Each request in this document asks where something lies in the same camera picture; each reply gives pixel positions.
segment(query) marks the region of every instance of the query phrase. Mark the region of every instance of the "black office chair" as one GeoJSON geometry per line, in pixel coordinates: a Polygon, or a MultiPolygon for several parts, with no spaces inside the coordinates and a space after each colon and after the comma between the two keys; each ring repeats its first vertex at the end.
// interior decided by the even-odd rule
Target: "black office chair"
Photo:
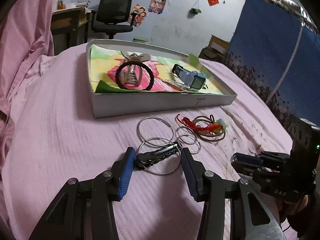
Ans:
{"type": "Polygon", "coordinates": [[[95,33],[105,33],[113,39],[117,33],[127,33],[133,30],[133,21],[139,13],[131,14],[129,25],[117,25],[126,22],[130,16],[132,0],[100,0],[98,11],[92,10],[91,30],[95,33]]]}

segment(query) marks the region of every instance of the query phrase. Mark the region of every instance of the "black hair tie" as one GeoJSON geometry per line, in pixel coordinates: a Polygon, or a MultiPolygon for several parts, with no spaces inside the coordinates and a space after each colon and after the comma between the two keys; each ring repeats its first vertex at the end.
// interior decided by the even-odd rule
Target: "black hair tie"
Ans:
{"type": "Polygon", "coordinates": [[[127,61],[127,62],[124,62],[123,64],[121,64],[121,65],[119,66],[119,68],[118,68],[117,71],[116,71],[116,84],[118,85],[118,87],[120,87],[120,88],[122,88],[122,89],[131,90],[131,89],[129,89],[129,88],[126,88],[126,87],[121,83],[121,81],[120,81],[120,72],[121,72],[121,70],[122,70],[123,68],[129,66],[129,65],[137,65],[137,66],[140,66],[140,67],[144,68],[144,69],[148,72],[148,74],[149,74],[149,76],[150,76],[150,83],[149,83],[149,85],[148,85],[145,89],[143,89],[143,90],[149,91],[149,90],[153,87],[153,84],[154,84],[154,82],[155,82],[155,76],[153,75],[153,72],[151,71],[151,69],[150,69],[147,65],[145,65],[145,64],[143,64],[142,62],[139,62],[139,61],[127,61]]]}

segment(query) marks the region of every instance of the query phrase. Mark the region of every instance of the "pink blanket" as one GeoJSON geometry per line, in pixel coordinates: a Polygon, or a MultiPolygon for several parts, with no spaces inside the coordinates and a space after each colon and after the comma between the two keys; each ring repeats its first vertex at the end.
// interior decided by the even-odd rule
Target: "pink blanket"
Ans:
{"type": "Polygon", "coordinates": [[[32,64],[54,55],[51,15],[52,0],[18,0],[0,25],[0,170],[14,132],[12,97],[32,64]]]}
{"type": "MultiPolygon", "coordinates": [[[[48,71],[28,88],[2,171],[5,202],[17,240],[28,239],[69,178],[92,179],[110,168],[127,147],[137,148],[140,140],[136,126],[146,116],[164,118],[174,129],[178,127],[174,121],[178,113],[189,118],[213,114],[224,119],[228,123],[225,139],[201,142],[202,150],[194,157],[225,179],[239,179],[230,165],[235,152],[253,154],[264,149],[288,153],[292,140],[262,100],[224,65],[202,62],[238,94],[230,106],[95,120],[88,91],[85,44],[56,56],[48,71]]],[[[171,137],[165,125],[152,120],[141,125],[141,133],[148,138],[171,137]]],[[[166,171],[176,161],[171,157],[153,169],[166,171]]],[[[162,177],[134,171],[127,195],[120,203],[114,203],[119,237],[194,240],[202,207],[190,196],[182,168],[162,177]]],[[[229,219],[226,205],[225,239],[229,236],[229,219]]]]}

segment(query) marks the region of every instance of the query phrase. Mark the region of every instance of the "key ring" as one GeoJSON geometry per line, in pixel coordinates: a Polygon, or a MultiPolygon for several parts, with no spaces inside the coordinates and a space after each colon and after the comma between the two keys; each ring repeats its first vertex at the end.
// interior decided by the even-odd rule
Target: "key ring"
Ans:
{"type": "Polygon", "coordinates": [[[166,139],[166,138],[152,137],[152,138],[149,138],[149,139],[147,139],[147,140],[144,140],[144,141],[140,144],[140,146],[139,146],[139,148],[138,148],[138,150],[137,150],[137,155],[140,153],[140,150],[141,150],[142,145],[144,145],[145,143],[149,143],[149,141],[152,141],[152,140],[166,140],[166,141],[168,141],[168,144],[171,143],[172,145],[174,145],[174,147],[175,147],[175,148],[177,149],[177,151],[178,151],[179,163],[178,163],[178,165],[177,165],[172,171],[169,171],[169,172],[166,172],[166,173],[157,173],[157,172],[151,171],[149,168],[146,168],[145,166],[143,166],[143,168],[145,169],[145,171],[150,172],[150,173],[153,174],[153,175],[158,175],[158,176],[164,176],[164,175],[168,175],[168,174],[170,174],[170,173],[175,172],[175,171],[179,168],[179,166],[180,166],[181,151],[180,151],[179,147],[177,147],[172,141],[169,141],[169,140],[166,139]]]}
{"type": "Polygon", "coordinates": [[[146,90],[146,91],[149,91],[152,87],[153,87],[153,84],[154,84],[154,81],[155,81],[155,76],[153,74],[153,72],[151,71],[151,69],[143,64],[142,62],[139,62],[139,61],[127,61],[127,62],[124,62],[122,63],[117,71],[116,71],[116,84],[118,85],[118,87],[120,87],[121,89],[127,89],[127,90],[130,90],[129,88],[126,88],[120,81],[120,72],[127,66],[131,66],[131,65],[136,65],[136,66],[140,66],[142,68],[144,68],[147,73],[149,74],[150,76],[150,83],[149,85],[145,88],[145,89],[142,89],[142,90],[146,90]]]}
{"type": "Polygon", "coordinates": [[[195,133],[191,128],[189,128],[189,127],[187,127],[187,126],[185,126],[185,125],[182,125],[182,126],[179,126],[179,127],[178,127],[178,129],[177,129],[177,134],[178,134],[178,138],[180,138],[180,140],[181,140],[182,142],[184,142],[185,144],[193,145],[193,144],[195,144],[195,143],[198,141],[196,133],[195,133]],[[192,133],[192,135],[193,135],[193,137],[194,137],[194,142],[187,142],[187,141],[185,141],[184,139],[181,139],[181,135],[179,134],[179,129],[181,129],[181,128],[185,128],[186,130],[188,130],[188,131],[190,131],[190,132],[192,133]]]}
{"type": "Polygon", "coordinates": [[[174,137],[174,131],[173,131],[172,126],[171,126],[166,120],[164,120],[164,119],[162,119],[162,118],[159,118],[159,117],[155,117],[155,116],[147,116],[147,117],[141,119],[141,120],[138,122],[138,125],[137,125],[137,135],[138,135],[138,137],[139,137],[142,141],[144,141],[144,142],[146,142],[146,143],[148,143],[148,144],[150,144],[150,145],[152,145],[152,146],[163,147],[163,146],[167,146],[167,145],[169,145],[170,143],[172,143],[172,140],[173,140],[173,137],[174,137]],[[140,124],[142,123],[142,121],[147,120],[147,119],[156,119],[156,120],[164,123],[166,126],[168,126],[168,127],[171,129],[171,132],[172,132],[172,137],[171,137],[171,139],[170,139],[170,140],[165,139],[165,140],[168,141],[168,143],[165,143],[165,144],[154,144],[154,143],[150,143],[148,140],[150,140],[150,139],[152,139],[152,138],[146,140],[146,139],[142,136],[142,134],[140,133],[140,124]]]}
{"type": "MultiPolygon", "coordinates": [[[[187,136],[187,137],[191,137],[191,135],[190,134],[187,134],[187,133],[184,133],[184,134],[182,134],[182,135],[180,135],[180,137],[178,137],[178,145],[179,145],[179,147],[182,149],[183,147],[182,147],[182,144],[181,144],[181,142],[180,142],[180,140],[181,140],[181,137],[183,137],[183,136],[187,136]]],[[[197,140],[194,144],[196,144],[196,143],[198,143],[199,144],[199,149],[196,151],[196,152],[190,152],[191,154],[197,154],[197,153],[199,153],[200,151],[201,151],[201,144],[200,144],[200,142],[197,140]]]]}

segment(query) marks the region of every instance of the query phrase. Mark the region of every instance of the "cardboard box on floor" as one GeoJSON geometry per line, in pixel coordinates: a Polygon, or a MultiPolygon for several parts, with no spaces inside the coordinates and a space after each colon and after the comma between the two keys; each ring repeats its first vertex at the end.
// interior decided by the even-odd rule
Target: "cardboard box on floor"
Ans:
{"type": "Polygon", "coordinates": [[[211,39],[209,41],[208,47],[214,48],[216,51],[220,52],[221,54],[225,54],[225,52],[229,48],[229,43],[219,39],[216,36],[211,35],[211,39]]]}

